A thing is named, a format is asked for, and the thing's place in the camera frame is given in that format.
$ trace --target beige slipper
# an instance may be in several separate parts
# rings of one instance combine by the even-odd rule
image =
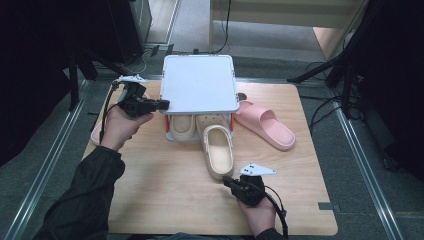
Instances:
[[[196,131],[194,115],[170,115],[169,133],[178,141],[190,140]]]
[[[228,122],[222,114],[196,115],[196,127],[209,174],[218,180],[234,172],[233,144]]]

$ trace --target wooden board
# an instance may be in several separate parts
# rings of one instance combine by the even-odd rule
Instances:
[[[282,198],[288,211],[289,234],[334,235],[337,224],[333,211],[318,207],[319,202],[328,203],[329,197],[296,87],[237,85],[248,100],[274,110],[295,134],[296,144],[286,152],[279,151],[236,123],[233,178],[239,178],[238,170],[250,162],[276,169],[276,175],[264,176],[263,180]],[[160,81],[145,86],[151,98],[158,98]],[[118,96],[116,92],[112,101]],[[126,171],[116,183],[110,232],[251,234],[230,189],[208,174],[201,143],[167,141],[164,119],[156,112],[120,151]],[[85,155],[93,148],[89,143]],[[278,217],[276,228],[281,232]]]

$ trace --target black cable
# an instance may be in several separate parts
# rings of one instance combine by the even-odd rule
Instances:
[[[309,68],[312,64],[324,64],[324,63],[325,63],[325,62],[311,62],[311,63],[309,63],[309,64],[306,66],[305,71],[306,71],[306,72],[309,72],[308,68]],[[322,71],[321,73],[324,75],[324,78],[318,78],[318,77],[315,77],[315,76],[312,76],[312,78],[313,78],[313,79],[316,79],[316,80],[320,80],[320,81],[325,81],[325,80],[327,79],[327,74],[325,73],[325,71]]]
[[[224,47],[227,45],[227,41],[228,41],[228,22],[230,21],[230,12],[231,12],[231,0],[228,0],[228,11],[227,11],[227,21],[226,21],[226,25],[225,25],[225,42],[222,45],[222,47],[216,51],[213,52],[208,52],[209,54],[217,54],[219,52],[222,51],[222,49],[224,49]]]
[[[319,107],[315,110],[314,114],[312,115],[311,123],[309,124],[309,132],[310,132],[311,136],[312,136],[312,129],[313,129],[314,125],[323,119],[323,118],[321,118],[321,119],[320,119],[320,120],[318,120],[317,122],[314,122],[314,118],[315,118],[315,116],[317,115],[318,111],[319,111],[322,107],[324,107],[327,103],[332,102],[332,101],[335,101],[335,100],[340,101],[340,100],[341,100],[341,96],[335,96],[335,97],[332,97],[332,98],[327,99],[324,103],[322,103],[322,104],[321,104],[321,105],[320,105],[320,106],[319,106]]]
[[[105,133],[106,116],[109,113],[110,109],[112,109],[113,107],[115,107],[117,105],[117,104],[114,104],[113,106],[111,106],[110,108],[108,108],[109,102],[110,102],[110,98],[112,97],[112,93],[116,89],[118,89],[118,87],[119,87],[119,82],[118,81],[113,81],[112,82],[112,87],[110,88],[109,93],[108,93],[108,95],[106,97],[105,105],[103,106],[102,128],[100,130],[99,144],[102,142],[103,135]]]

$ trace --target human hand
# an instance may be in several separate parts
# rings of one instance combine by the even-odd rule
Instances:
[[[247,218],[250,231],[255,238],[263,231],[275,227],[275,209],[268,198],[262,199],[258,205],[252,207],[237,199],[240,209]]]
[[[107,115],[105,132],[100,146],[118,151],[124,146],[125,141],[137,133],[138,128],[142,124],[150,121],[152,118],[152,113],[132,118],[120,107],[112,107]]]

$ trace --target sleeve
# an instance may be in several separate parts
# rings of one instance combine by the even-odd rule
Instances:
[[[70,188],[47,211],[33,239],[106,239],[121,154],[97,146],[75,170]]]
[[[256,240],[277,240],[277,239],[286,239],[283,235],[277,232],[275,228],[269,228],[261,232],[255,238]]]

